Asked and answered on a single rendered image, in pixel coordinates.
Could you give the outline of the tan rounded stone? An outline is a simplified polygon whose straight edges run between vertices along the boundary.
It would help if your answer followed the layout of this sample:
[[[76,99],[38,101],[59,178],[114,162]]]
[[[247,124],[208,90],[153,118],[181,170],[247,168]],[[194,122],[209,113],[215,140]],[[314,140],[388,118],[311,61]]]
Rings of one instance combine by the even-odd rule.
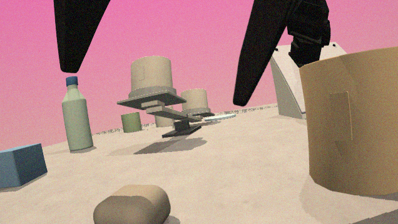
[[[163,188],[125,185],[97,204],[94,224],[163,224],[171,205]]]

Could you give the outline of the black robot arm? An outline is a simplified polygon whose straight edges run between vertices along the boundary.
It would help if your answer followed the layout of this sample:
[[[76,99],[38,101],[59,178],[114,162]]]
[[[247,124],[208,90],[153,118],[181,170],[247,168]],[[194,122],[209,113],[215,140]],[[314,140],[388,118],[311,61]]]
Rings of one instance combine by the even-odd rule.
[[[287,24],[287,34],[293,36],[288,55],[301,68],[319,61],[320,52],[331,37],[329,8],[326,0],[304,0]]]

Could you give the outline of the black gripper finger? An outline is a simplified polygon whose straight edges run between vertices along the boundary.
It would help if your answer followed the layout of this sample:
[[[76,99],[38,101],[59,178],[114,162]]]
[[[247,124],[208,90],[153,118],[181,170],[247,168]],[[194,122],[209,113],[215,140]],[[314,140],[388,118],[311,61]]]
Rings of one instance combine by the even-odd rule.
[[[111,0],[54,0],[62,72],[77,73]]]
[[[238,59],[233,104],[247,105],[292,16],[304,0],[254,0]]]

